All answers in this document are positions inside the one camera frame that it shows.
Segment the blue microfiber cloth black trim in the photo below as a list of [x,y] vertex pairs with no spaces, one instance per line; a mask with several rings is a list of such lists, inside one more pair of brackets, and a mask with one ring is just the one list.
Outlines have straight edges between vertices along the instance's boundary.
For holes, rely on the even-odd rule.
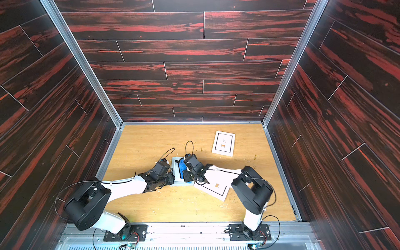
[[187,167],[184,163],[184,158],[182,157],[179,160],[175,160],[175,163],[177,164],[177,170],[179,173],[179,177],[180,177],[180,179],[183,179],[183,172],[185,170],[187,170]]

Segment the light blue picture frame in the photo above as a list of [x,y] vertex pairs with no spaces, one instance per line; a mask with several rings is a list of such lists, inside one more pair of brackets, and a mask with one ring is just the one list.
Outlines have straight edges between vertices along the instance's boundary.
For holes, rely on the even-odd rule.
[[172,186],[194,186],[194,181],[185,182],[181,177],[180,166],[184,166],[181,164],[182,157],[173,157],[171,161],[171,168],[173,169],[173,175],[175,176],[174,184]]

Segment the cream white picture frame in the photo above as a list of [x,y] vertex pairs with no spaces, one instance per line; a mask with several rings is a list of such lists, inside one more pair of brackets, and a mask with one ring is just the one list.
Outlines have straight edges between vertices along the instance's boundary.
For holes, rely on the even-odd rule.
[[240,169],[224,169],[213,165],[205,173],[208,183],[195,183],[194,187],[224,202],[232,181],[240,174]]

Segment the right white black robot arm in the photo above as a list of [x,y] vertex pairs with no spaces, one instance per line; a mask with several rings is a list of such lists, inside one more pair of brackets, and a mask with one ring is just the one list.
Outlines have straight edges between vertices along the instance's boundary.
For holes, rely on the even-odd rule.
[[246,209],[242,221],[243,232],[252,237],[259,230],[262,215],[274,189],[252,167],[233,170],[208,164],[192,169],[186,166],[181,173],[185,182],[193,181],[196,188],[222,201],[232,188]]

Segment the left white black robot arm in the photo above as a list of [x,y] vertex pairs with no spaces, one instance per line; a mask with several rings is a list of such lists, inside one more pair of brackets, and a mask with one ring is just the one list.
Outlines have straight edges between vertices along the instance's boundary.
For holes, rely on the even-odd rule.
[[106,230],[113,234],[127,234],[130,221],[122,214],[107,212],[105,207],[111,201],[146,192],[153,192],[174,183],[172,172],[153,179],[148,173],[117,181],[88,181],[68,200],[64,211],[69,220],[80,231],[89,228]]

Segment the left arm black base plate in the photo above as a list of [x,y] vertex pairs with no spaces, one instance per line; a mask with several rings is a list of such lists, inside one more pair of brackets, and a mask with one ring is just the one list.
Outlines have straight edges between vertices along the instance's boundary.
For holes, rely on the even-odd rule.
[[106,231],[103,238],[104,242],[144,242],[147,235],[148,225],[136,224],[125,226],[119,233],[113,234]]

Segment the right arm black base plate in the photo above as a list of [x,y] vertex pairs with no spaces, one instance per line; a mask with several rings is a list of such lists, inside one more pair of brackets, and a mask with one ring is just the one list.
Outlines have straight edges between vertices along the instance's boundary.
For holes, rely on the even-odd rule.
[[244,224],[229,224],[224,233],[229,234],[231,241],[270,241],[271,234],[267,224],[260,224],[252,231]]

